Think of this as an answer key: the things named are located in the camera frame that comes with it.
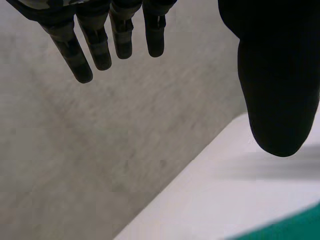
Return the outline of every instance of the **green surface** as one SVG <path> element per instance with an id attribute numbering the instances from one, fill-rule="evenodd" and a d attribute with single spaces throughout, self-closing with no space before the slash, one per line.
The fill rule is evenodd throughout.
<path id="1" fill-rule="evenodd" d="M 320 240 L 320 204 L 234 240 Z"/>

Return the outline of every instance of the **gray floor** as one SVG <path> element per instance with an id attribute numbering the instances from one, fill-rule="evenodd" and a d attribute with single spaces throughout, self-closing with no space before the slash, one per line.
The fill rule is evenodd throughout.
<path id="1" fill-rule="evenodd" d="M 245 111 L 217 1 L 178 1 L 160 58 L 141 11 L 133 21 L 133 56 L 117 59 L 111 37 L 104 72 L 76 25 L 94 70 L 79 84 L 43 29 L 0 2 L 2 240 L 112 239 Z"/>

